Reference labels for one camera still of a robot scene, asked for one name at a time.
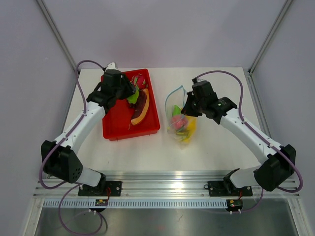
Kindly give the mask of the green star fruit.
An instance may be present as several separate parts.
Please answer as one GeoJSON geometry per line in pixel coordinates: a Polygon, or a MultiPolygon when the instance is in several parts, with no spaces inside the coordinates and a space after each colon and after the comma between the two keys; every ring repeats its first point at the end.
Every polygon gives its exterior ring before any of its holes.
{"type": "Polygon", "coordinates": [[[139,97],[139,90],[136,90],[135,94],[131,95],[126,100],[128,101],[129,104],[136,104],[138,97],[139,97]]]}

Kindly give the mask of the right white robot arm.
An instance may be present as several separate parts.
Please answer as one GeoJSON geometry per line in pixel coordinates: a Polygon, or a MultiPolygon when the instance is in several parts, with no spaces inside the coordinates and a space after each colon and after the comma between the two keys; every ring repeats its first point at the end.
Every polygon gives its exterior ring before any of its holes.
{"type": "Polygon", "coordinates": [[[233,101],[217,97],[208,81],[194,81],[187,96],[182,114],[191,117],[205,115],[212,119],[234,134],[260,163],[257,167],[228,173],[223,178],[227,194],[234,195],[249,185],[258,185],[271,192],[294,174],[295,149],[291,145],[282,146],[247,122],[233,101]]]}

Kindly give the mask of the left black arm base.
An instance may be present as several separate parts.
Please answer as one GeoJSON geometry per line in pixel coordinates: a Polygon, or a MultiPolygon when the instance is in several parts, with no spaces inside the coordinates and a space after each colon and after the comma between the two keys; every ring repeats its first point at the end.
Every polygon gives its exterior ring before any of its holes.
{"type": "Polygon", "coordinates": [[[121,181],[105,181],[96,187],[83,184],[83,187],[79,188],[78,196],[80,197],[119,197],[122,191],[121,181]]]}

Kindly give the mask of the clear zip top bag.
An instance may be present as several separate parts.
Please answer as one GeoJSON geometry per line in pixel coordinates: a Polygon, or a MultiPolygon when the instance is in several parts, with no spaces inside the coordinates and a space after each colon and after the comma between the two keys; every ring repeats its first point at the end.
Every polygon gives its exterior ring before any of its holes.
{"type": "Polygon", "coordinates": [[[167,134],[181,149],[189,145],[196,132],[196,118],[182,114],[187,97],[185,88],[179,86],[168,94],[164,103],[167,134]]]}

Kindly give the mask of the green cucumber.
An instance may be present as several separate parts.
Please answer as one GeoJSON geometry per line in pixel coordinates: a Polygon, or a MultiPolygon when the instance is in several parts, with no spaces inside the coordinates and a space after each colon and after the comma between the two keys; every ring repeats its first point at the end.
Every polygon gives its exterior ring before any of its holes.
{"type": "Polygon", "coordinates": [[[181,114],[181,108],[177,105],[173,106],[172,116],[177,116],[181,114]]]}

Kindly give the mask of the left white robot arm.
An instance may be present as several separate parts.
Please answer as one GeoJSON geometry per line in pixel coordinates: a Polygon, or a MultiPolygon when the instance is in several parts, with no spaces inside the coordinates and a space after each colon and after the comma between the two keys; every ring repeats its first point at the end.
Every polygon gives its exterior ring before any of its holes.
{"type": "Polygon", "coordinates": [[[96,196],[106,191],[102,174],[84,167],[77,154],[87,136],[97,123],[116,105],[135,94],[136,89],[127,76],[114,64],[104,69],[102,81],[97,84],[88,98],[84,99],[84,108],[66,131],[53,141],[44,141],[41,146],[41,173],[57,177],[64,182],[85,184],[96,196]]]}

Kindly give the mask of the yellow banana bunch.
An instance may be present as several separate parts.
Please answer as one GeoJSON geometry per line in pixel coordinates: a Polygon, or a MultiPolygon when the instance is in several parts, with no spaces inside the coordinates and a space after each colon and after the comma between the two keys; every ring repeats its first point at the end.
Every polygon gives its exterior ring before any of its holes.
{"type": "Polygon", "coordinates": [[[185,117],[187,118],[188,123],[185,127],[175,130],[175,138],[183,144],[188,144],[196,131],[196,118],[190,116],[185,117]]]}

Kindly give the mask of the pink peach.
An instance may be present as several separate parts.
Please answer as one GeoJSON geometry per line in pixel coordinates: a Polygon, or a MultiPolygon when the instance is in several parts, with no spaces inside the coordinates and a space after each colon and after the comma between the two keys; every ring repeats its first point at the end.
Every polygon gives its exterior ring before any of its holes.
{"type": "Polygon", "coordinates": [[[187,123],[188,123],[187,118],[184,115],[180,114],[172,117],[170,126],[175,130],[179,130],[185,127],[187,123]]]}

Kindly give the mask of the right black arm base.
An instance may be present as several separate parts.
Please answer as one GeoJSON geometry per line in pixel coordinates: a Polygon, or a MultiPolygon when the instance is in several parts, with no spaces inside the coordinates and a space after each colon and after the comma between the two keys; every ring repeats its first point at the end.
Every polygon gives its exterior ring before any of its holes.
{"type": "Polygon", "coordinates": [[[252,188],[245,186],[242,188],[235,187],[230,177],[233,173],[240,170],[235,169],[226,174],[222,180],[210,180],[204,185],[204,189],[208,190],[210,197],[251,197],[253,196],[252,188]]]}

